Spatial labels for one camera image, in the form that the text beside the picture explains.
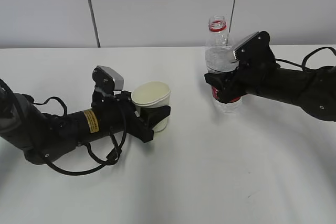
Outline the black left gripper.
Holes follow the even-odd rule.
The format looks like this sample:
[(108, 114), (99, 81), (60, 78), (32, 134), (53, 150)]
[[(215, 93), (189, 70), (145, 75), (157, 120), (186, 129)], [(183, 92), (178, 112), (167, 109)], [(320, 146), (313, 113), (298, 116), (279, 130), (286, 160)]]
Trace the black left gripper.
[(142, 107), (136, 115), (136, 108), (128, 91), (122, 91), (114, 97), (105, 97), (94, 91), (91, 109), (98, 121), (98, 133), (101, 136), (107, 136), (109, 132), (126, 131), (142, 142), (154, 139), (153, 130), (165, 129), (171, 113), (171, 107), (164, 105), (157, 108)]

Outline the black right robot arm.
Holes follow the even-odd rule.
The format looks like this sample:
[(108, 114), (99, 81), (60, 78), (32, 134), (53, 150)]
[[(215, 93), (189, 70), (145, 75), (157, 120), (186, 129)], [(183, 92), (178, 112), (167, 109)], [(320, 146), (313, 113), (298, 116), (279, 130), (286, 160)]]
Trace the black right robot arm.
[(298, 106), (322, 121), (335, 121), (335, 67), (299, 71), (278, 64), (241, 65), (233, 72), (206, 73), (204, 77), (222, 103), (251, 94)]

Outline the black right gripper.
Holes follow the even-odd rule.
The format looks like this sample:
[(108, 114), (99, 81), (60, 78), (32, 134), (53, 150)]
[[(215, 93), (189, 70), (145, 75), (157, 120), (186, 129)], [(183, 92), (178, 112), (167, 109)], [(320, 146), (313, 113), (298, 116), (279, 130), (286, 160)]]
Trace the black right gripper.
[(210, 86), (221, 89), (220, 100), (231, 101), (247, 94), (248, 88), (257, 88), (266, 75), (278, 69), (278, 64), (261, 67), (240, 67), (233, 72), (206, 73), (204, 78)]

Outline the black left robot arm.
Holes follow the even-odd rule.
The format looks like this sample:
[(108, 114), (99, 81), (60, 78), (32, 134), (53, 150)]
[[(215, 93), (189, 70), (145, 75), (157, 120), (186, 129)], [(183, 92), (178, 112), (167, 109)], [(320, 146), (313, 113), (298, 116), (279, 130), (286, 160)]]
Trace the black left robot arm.
[(64, 102), (62, 116), (42, 113), (26, 94), (14, 93), (1, 82), (1, 137), (22, 150), (36, 165), (53, 162), (84, 145), (100, 167), (114, 165), (122, 153), (127, 134), (143, 143), (154, 138), (154, 127), (170, 115), (169, 105), (141, 109), (136, 115), (131, 92), (123, 80), (95, 77), (91, 108), (72, 114)]

